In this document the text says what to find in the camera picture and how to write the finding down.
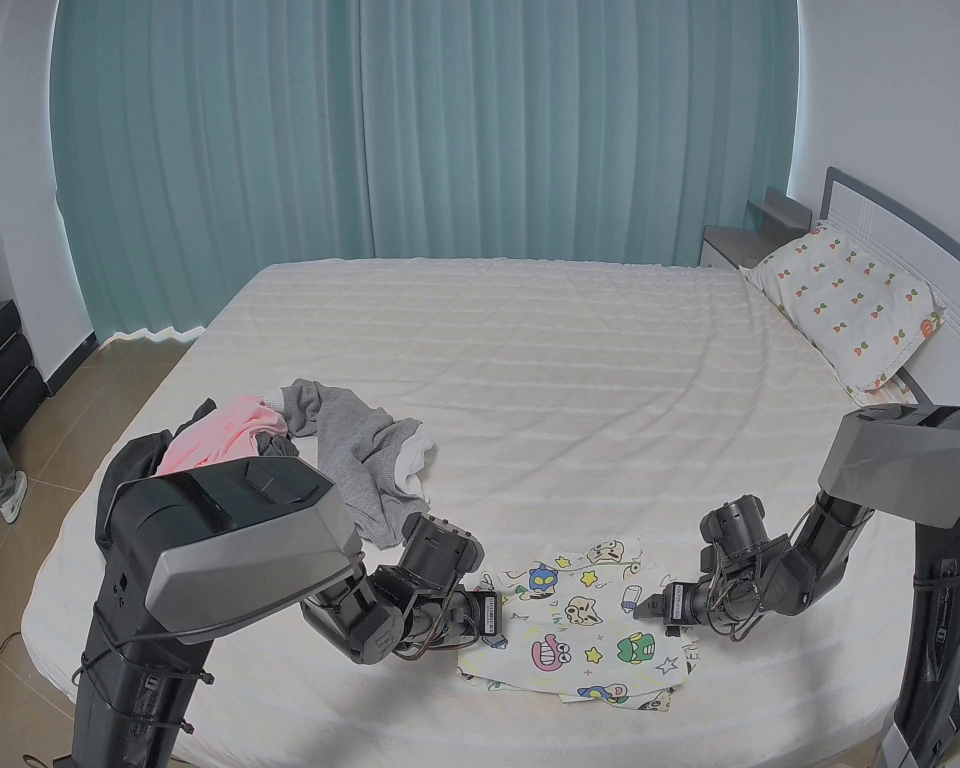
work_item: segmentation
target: white wall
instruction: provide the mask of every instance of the white wall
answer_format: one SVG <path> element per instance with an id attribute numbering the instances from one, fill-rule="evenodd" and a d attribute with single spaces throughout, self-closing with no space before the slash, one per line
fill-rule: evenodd
<path id="1" fill-rule="evenodd" d="M 0 0 L 0 298 L 16 301 L 44 379 L 92 331 L 56 203 L 49 106 L 56 13 L 57 0 Z"/>
<path id="2" fill-rule="evenodd" d="M 960 1 L 800 0 L 789 194 L 816 216 L 827 167 L 960 240 Z"/>

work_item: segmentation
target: curtain fold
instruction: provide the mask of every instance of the curtain fold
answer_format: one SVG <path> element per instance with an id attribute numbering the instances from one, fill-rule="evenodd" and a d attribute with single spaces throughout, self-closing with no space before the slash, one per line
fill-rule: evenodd
<path id="1" fill-rule="evenodd" d="M 99 338 L 206 325 L 263 267 L 373 255 L 355 2 L 61 0 L 58 202 Z"/>
<path id="2" fill-rule="evenodd" d="M 695 265 L 786 186 L 796 0 L 61 0 L 58 200 L 97 335 L 344 257 Z"/>

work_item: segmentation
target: white label sticker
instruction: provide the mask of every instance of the white label sticker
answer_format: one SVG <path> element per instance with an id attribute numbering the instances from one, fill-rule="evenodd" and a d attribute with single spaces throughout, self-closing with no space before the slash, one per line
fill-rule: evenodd
<path id="1" fill-rule="evenodd" d="M 684 585 L 673 586 L 673 620 L 680 621 L 684 617 Z"/>
<path id="2" fill-rule="evenodd" d="M 487 635 L 492 635 L 496 629 L 496 598 L 488 597 L 484 601 L 483 629 Z"/>

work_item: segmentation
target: clothes pile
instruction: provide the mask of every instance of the clothes pile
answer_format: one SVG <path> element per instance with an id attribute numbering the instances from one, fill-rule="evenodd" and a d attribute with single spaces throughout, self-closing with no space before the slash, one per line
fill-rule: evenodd
<path id="1" fill-rule="evenodd" d="M 108 513 L 132 480 L 251 456 L 300 456 L 337 484 L 360 536 L 380 549 L 402 541 L 403 521 L 426 513 L 417 472 L 433 441 L 422 423 L 394 419 L 350 390 L 296 379 L 222 407 L 207 399 L 173 434 L 134 438 L 110 461 L 97 499 L 95 539 L 110 549 Z"/>
<path id="2" fill-rule="evenodd" d="M 643 558 L 639 539 L 603 541 L 586 554 L 547 546 L 529 567 L 482 573 L 474 588 L 503 595 L 503 632 L 461 650 L 458 672 L 491 691 L 665 711 L 700 658 L 696 636 L 669 636 L 661 621 L 635 620 L 633 611 L 669 579 Z"/>

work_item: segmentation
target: tiled floor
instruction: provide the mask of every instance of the tiled floor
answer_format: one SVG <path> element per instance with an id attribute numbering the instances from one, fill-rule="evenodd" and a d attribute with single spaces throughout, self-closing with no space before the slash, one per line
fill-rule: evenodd
<path id="1" fill-rule="evenodd" d="M 19 629 L 63 517 L 188 348 L 135 340 L 94 352 L 8 446 L 30 484 L 17 522 L 0 521 L 0 641 Z M 16 637 L 0 657 L 0 768 L 22 766 L 23 754 L 50 765 L 70 752 L 72 732 L 73 705 L 34 669 Z"/>

